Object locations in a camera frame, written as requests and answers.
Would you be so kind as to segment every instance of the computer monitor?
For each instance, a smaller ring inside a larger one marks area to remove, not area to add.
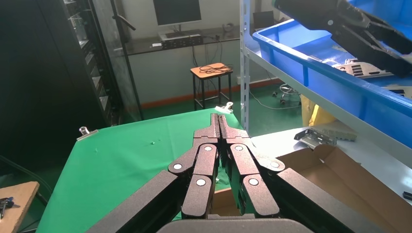
[[[199,0],[153,0],[159,26],[171,26],[202,20]]]

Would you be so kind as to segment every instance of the table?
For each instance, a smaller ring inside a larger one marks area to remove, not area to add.
[[[4,218],[0,221],[1,233],[15,233],[20,227],[24,216],[29,210],[30,204],[39,188],[37,182],[27,182],[18,185],[0,188],[0,198],[13,197],[13,201],[19,208],[6,209]]]
[[[203,45],[218,43],[215,36],[220,37],[221,42],[239,40],[240,39],[240,26],[235,26],[231,32],[225,33],[223,28],[210,28],[210,29],[201,29],[203,36]],[[162,51],[161,46],[153,47],[155,43],[160,43],[160,38],[149,37],[131,40],[126,44],[127,54],[135,55],[148,52],[157,52]]]
[[[232,83],[230,75],[233,73],[233,70],[226,66],[223,63],[213,63],[206,66],[195,67],[190,69],[190,72],[193,75],[193,100],[194,100],[194,110],[196,110],[197,104],[199,104],[203,109],[206,109],[206,100],[212,100],[219,98],[219,104],[222,103],[222,96],[225,97],[228,101],[232,101]],[[221,79],[223,75],[228,76],[229,82],[229,97],[227,97],[221,88]],[[218,95],[205,99],[205,80],[218,78]],[[202,103],[196,99],[196,78],[198,78],[202,84]]]
[[[110,127],[76,142],[37,233],[85,232],[190,149],[193,132],[210,125],[211,113],[217,112],[206,109]],[[234,115],[226,120],[241,128]],[[227,179],[218,178],[217,189],[229,187]]]
[[[298,128],[252,138],[253,144],[263,153],[273,157],[291,153],[307,146],[293,137],[307,129]],[[341,122],[313,127],[354,133]],[[388,186],[392,191],[402,196],[404,191],[412,192],[412,169],[399,162],[384,150],[370,142],[367,138],[358,136],[356,142],[338,140],[338,147],[356,162]]]

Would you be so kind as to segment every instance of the orange baseboard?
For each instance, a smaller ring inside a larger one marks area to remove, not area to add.
[[[258,82],[258,83],[252,83],[249,86],[250,86],[251,89],[253,89],[253,88],[268,86],[268,85],[277,84],[277,83],[283,83],[283,82],[280,79],[272,79],[272,80],[262,81],[262,82]],[[232,87],[232,92],[238,92],[238,91],[240,91],[240,85],[236,85],[236,86]],[[222,92],[223,93],[229,93],[229,88],[223,88]],[[205,92],[205,97],[206,98],[212,97],[214,95],[216,95],[216,92],[214,90]],[[148,109],[148,108],[155,108],[155,107],[159,107],[159,106],[163,106],[163,105],[188,101],[188,100],[192,100],[192,99],[193,99],[193,94],[190,94],[190,95],[173,97],[173,98],[165,99],[165,100],[147,102],[147,103],[143,103],[141,106],[142,106],[142,109]]]

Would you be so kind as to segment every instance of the keys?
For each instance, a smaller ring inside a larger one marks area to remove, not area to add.
[[[4,217],[4,212],[6,209],[13,208],[13,207],[15,208],[20,207],[19,205],[16,205],[14,203],[13,197],[0,199],[0,219]]]

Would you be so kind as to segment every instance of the black cabinet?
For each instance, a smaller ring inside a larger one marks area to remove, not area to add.
[[[0,155],[64,163],[81,134],[121,123],[122,96],[87,0],[0,3]],[[0,164],[0,173],[4,165]]]

